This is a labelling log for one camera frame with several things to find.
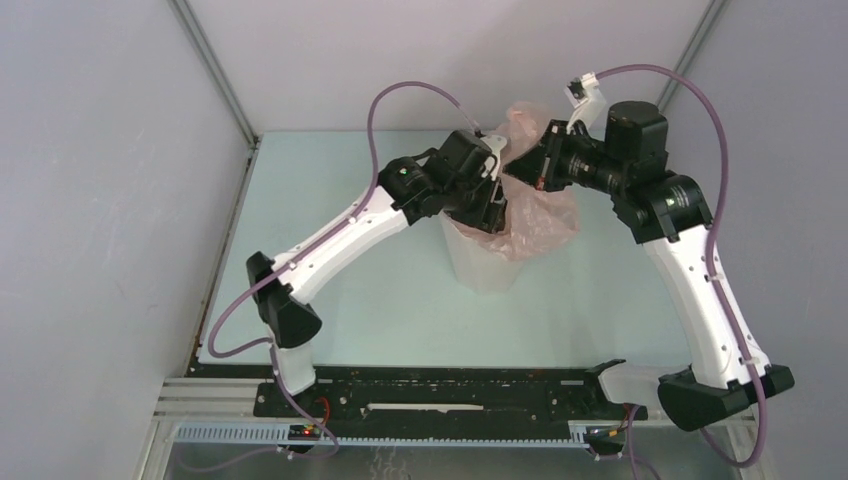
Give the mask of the pink plastic trash bag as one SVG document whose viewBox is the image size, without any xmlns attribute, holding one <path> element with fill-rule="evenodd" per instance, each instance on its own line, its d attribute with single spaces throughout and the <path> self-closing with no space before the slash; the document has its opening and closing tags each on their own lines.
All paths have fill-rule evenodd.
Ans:
<svg viewBox="0 0 848 480">
<path fill-rule="evenodd" d="M 519 101 L 506 111 L 506 121 L 494 133 L 508 139 L 502 153 L 506 164 L 529 152 L 541 139 L 553 112 L 543 104 Z M 573 240 L 580 231 L 575 195 L 570 191 L 544 192 L 504 176 L 506 224 L 495 234 L 472 230 L 467 237 L 485 250 L 510 261 L 546 254 Z"/>
</svg>

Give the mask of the white plastic trash bin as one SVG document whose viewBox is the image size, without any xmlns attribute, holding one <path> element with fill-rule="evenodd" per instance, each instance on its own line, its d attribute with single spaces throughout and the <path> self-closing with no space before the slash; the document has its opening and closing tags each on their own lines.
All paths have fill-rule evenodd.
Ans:
<svg viewBox="0 0 848 480">
<path fill-rule="evenodd" d="M 522 261 L 507 260 L 465 236 L 445 214 L 439 216 L 458 282 L 478 294 L 508 291 L 523 270 Z"/>
</svg>

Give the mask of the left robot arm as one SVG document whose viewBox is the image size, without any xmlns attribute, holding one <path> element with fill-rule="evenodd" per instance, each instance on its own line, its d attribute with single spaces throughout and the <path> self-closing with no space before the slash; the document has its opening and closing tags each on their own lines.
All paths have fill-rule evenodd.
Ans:
<svg viewBox="0 0 848 480">
<path fill-rule="evenodd" d="M 450 133 L 438 148 L 396 158 L 347 211 L 294 248 L 247 263 L 252 298 L 271 338 L 278 404 L 304 416 L 316 403 L 311 348 L 322 321 L 310 303 L 336 274 L 368 249 L 417 221 L 446 214 L 487 233 L 502 230 L 502 135 Z"/>
</svg>

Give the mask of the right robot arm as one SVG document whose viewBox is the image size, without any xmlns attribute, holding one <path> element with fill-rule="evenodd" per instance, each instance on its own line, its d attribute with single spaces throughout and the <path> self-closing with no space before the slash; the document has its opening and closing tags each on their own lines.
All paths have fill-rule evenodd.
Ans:
<svg viewBox="0 0 848 480">
<path fill-rule="evenodd" d="M 668 123 L 645 101 L 623 101 L 607 114 L 602 139 L 582 120 L 553 120 L 506 173 L 545 192 L 577 185 L 609 195 L 662 277 L 691 355 L 686 367 L 614 360 L 593 369 L 581 392 L 585 411 L 606 418 L 621 404 L 662 410 L 691 432 L 791 389 L 791 370 L 773 363 L 750 333 L 718 253 L 708 247 L 713 215 L 699 185 L 667 167 Z"/>
</svg>

